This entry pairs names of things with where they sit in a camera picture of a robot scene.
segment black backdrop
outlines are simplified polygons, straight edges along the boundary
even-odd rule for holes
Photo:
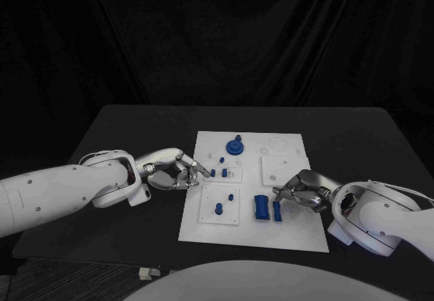
[[[62,165],[108,103],[384,107],[431,170],[433,8],[2,1],[0,177]]]

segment small blue piece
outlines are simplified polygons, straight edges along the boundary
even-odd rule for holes
[[[231,155],[240,155],[244,152],[244,144],[241,142],[241,135],[237,135],[235,140],[227,144],[227,151]]]
[[[270,220],[267,196],[255,196],[255,218]]]
[[[224,205],[222,205],[222,203],[218,203],[215,205],[215,213],[217,213],[217,215],[221,215],[224,213]]]
[[[280,202],[273,202],[274,209],[274,221],[283,221],[283,216],[280,215]]]

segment table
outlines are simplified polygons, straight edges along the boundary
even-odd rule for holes
[[[342,183],[388,182],[430,194],[434,180],[394,120],[381,108],[159,107],[108,105],[69,163],[95,151],[124,149],[137,157],[178,147],[193,154],[199,130],[303,135],[312,169]],[[390,258],[326,234],[330,253],[178,241],[185,191],[152,190],[152,201],[93,204],[28,230],[15,256],[181,270],[225,260],[280,261],[320,268],[401,294],[434,293],[434,264],[403,241]],[[322,214],[325,228],[332,212]]]

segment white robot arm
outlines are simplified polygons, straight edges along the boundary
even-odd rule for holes
[[[346,245],[355,241],[375,254],[390,256],[404,239],[434,261],[434,209],[421,210],[416,201],[395,189],[433,202],[407,188],[372,181],[341,185],[309,170],[300,171],[273,192],[276,201],[290,199],[316,212],[332,203],[335,221],[329,233]]]
[[[176,148],[159,150],[137,160],[123,150],[91,155],[82,165],[44,169],[0,180],[0,237],[74,213],[90,201],[97,208],[124,199],[131,206],[149,201],[152,194],[142,183],[143,177],[156,188],[172,190],[198,185],[198,172],[211,176]],[[170,166],[179,171],[176,178],[162,171]]]

